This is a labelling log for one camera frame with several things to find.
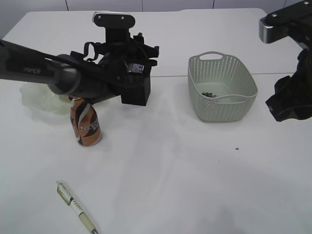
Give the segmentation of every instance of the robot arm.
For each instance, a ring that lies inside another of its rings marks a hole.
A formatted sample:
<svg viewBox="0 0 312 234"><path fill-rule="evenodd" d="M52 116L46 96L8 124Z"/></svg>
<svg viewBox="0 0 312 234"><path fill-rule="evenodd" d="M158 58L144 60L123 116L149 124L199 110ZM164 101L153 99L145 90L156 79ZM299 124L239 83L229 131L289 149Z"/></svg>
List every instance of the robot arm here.
<svg viewBox="0 0 312 234"><path fill-rule="evenodd" d="M302 1L268 14L259 22L259 35L264 43L291 37L303 51L298 56L297 70L275 84L275 95L266 104L276 121L312 117L312 5Z"/></svg>
<svg viewBox="0 0 312 234"><path fill-rule="evenodd" d="M135 24L130 15L95 13L93 22L106 28L106 42L87 42L84 54L53 56L0 40L0 78L44 83L56 94L90 103L121 95L122 103L146 105L151 68L157 65L150 58L158 57L159 47L145 45L142 34L130 37ZM96 56L85 60L90 44Z"/></svg>

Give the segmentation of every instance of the pen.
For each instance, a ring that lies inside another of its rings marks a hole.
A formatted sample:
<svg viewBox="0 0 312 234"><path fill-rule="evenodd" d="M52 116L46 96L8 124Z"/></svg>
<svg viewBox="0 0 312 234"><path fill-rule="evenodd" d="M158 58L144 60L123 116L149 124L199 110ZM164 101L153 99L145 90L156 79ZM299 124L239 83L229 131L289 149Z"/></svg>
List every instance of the pen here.
<svg viewBox="0 0 312 234"><path fill-rule="evenodd" d="M91 234L98 234L94 224L91 222L89 217L85 214L82 208L78 205L78 203L74 200L74 198L70 195L70 193L66 190L65 186L60 183L59 181L56 182L57 184L57 192L63 198L65 203L75 211L78 215L79 219L82 221L83 225L88 229Z"/></svg>

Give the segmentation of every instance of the white table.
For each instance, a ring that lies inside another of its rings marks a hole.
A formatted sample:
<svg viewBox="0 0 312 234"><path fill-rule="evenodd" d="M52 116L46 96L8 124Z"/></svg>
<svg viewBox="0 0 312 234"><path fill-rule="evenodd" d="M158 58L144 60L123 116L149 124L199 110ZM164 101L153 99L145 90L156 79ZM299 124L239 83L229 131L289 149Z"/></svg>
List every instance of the white table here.
<svg viewBox="0 0 312 234"><path fill-rule="evenodd" d="M105 41L105 29L92 23L93 11L31 12L4 38L53 55L82 52L87 41ZM237 56L252 74L292 73L301 48L286 38L273 44L259 39L260 9L206 9L135 12L132 34L160 46L152 76L187 76L191 56L218 51Z"/></svg>
<svg viewBox="0 0 312 234"><path fill-rule="evenodd" d="M58 179L102 234L311 233L311 120L275 122L265 101L282 75L253 77L258 97L233 123L200 121L186 77L153 78L146 107L96 105L90 148L68 115L33 115L22 83L0 81L1 233L86 234Z"/></svg>

